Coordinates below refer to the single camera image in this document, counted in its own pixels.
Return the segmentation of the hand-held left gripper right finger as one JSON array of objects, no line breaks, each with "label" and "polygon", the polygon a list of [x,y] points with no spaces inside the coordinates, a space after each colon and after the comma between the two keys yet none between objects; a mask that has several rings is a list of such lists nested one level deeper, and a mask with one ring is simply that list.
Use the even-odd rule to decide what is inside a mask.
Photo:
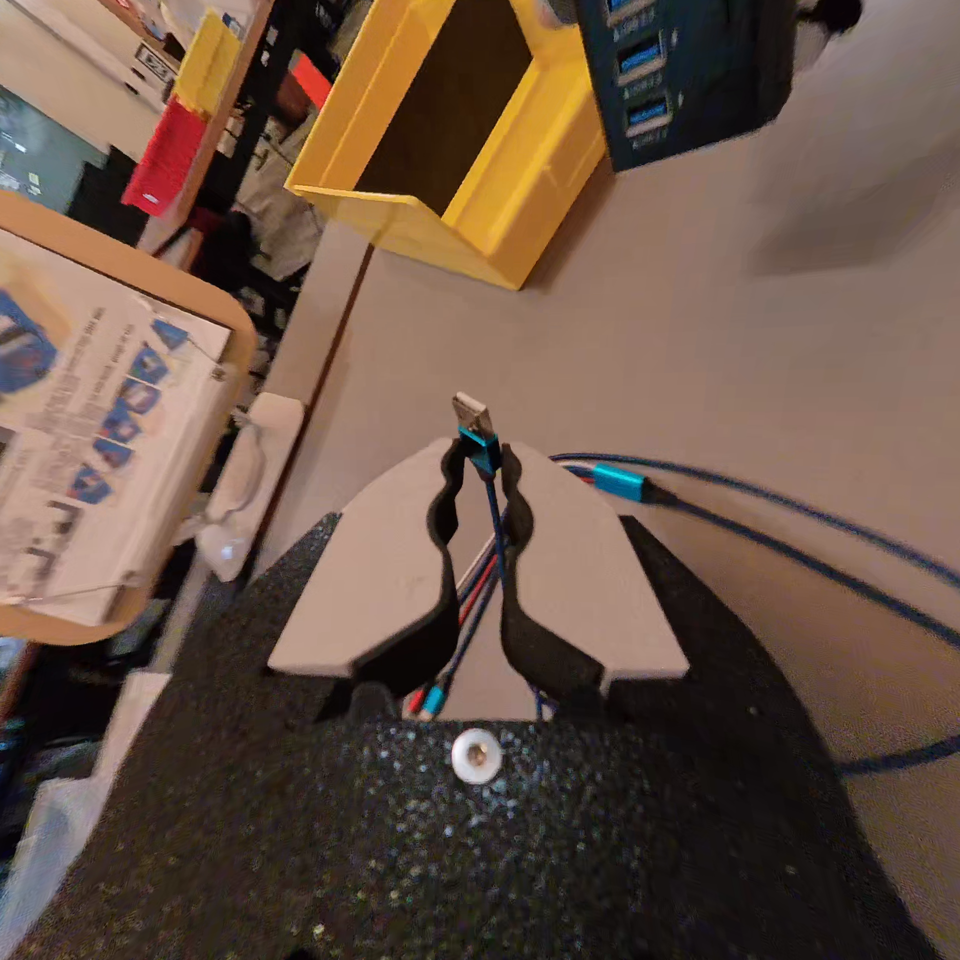
[{"label": "hand-held left gripper right finger", "polygon": [[555,702],[684,677],[689,661],[614,508],[523,442],[501,452],[510,666]]}]

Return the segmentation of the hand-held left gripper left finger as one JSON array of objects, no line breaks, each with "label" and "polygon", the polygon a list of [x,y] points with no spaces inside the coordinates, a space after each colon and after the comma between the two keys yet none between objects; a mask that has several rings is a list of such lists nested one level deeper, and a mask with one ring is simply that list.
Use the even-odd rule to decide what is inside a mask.
[{"label": "hand-held left gripper left finger", "polygon": [[459,602],[460,441],[439,438],[369,482],[343,508],[268,667],[404,697],[453,656]]}]

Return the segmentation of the black multi-port usb hub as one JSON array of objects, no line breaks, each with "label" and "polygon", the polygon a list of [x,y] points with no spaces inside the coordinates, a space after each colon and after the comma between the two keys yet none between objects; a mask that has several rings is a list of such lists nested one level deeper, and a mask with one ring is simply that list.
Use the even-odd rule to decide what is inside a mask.
[{"label": "black multi-port usb hub", "polygon": [[795,2],[575,5],[615,174],[751,135],[791,93]]}]

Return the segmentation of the yellow plastic bin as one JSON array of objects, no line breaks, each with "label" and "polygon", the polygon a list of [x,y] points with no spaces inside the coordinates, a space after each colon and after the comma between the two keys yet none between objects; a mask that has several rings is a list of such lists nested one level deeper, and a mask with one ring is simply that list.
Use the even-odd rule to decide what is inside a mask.
[{"label": "yellow plastic bin", "polygon": [[532,61],[442,216],[354,186],[454,1],[372,2],[286,187],[373,246],[518,291],[606,151],[577,26],[509,1]]}]

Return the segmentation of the large black USB hub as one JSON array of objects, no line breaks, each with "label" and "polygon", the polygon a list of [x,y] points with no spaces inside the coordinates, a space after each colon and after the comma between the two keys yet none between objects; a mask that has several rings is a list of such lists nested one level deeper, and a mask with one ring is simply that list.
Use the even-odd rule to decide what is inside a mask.
[{"label": "large black USB hub", "polygon": [[353,187],[443,216],[532,62],[509,1],[457,1]]}]

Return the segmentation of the orange traffic cone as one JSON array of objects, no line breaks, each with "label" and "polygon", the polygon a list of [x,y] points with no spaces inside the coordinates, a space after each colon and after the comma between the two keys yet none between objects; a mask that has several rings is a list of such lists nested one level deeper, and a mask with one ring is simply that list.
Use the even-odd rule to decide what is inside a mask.
[{"label": "orange traffic cone", "polygon": [[321,110],[330,96],[333,83],[314,65],[308,56],[300,54],[289,68],[289,74],[304,96]]}]

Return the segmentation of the small yellow bin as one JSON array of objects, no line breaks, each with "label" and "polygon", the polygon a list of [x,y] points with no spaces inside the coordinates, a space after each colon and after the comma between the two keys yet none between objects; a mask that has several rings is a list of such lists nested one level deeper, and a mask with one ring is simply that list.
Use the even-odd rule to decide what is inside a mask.
[{"label": "small yellow bin", "polygon": [[204,120],[213,117],[241,51],[241,34],[229,13],[207,7],[174,80],[176,102]]}]

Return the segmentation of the instruction sheet on wooden stand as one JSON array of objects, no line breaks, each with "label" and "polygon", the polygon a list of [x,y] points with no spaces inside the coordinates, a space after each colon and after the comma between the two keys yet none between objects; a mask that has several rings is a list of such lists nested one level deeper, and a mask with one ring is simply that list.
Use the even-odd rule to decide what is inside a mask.
[{"label": "instruction sheet on wooden stand", "polygon": [[162,530],[160,548],[148,566],[145,579],[138,586],[122,588],[112,611],[94,627],[84,627],[24,607],[2,606],[3,637],[51,646],[99,642],[131,626],[145,611],[178,536],[191,524],[203,526],[208,523],[200,511],[194,517],[191,513],[231,416],[238,414],[238,404],[245,399],[258,349],[258,334],[242,306],[228,293],[26,198],[2,193],[2,231],[126,284],[162,304],[222,324],[230,331],[221,362],[226,384],[223,399],[213,423],[199,443],[194,465],[187,468],[173,516]]}]

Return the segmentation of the black white tag sign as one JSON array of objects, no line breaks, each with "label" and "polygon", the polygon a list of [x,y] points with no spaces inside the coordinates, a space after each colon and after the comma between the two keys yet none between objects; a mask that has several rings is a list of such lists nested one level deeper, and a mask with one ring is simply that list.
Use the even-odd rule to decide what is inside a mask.
[{"label": "black white tag sign", "polygon": [[150,77],[155,78],[158,84],[167,85],[177,78],[179,65],[149,43],[140,42],[134,59],[138,64],[135,69],[144,73],[144,76],[150,74]]}]

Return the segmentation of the red plastic bin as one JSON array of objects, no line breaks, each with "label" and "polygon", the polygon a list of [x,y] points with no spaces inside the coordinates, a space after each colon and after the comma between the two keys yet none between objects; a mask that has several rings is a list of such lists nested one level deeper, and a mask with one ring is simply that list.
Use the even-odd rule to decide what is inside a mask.
[{"label": "red plastic bin", "polygon": [[151,217],[164,215],[185,186],[207,126],[203,115],[171,95],[121,204]]}]

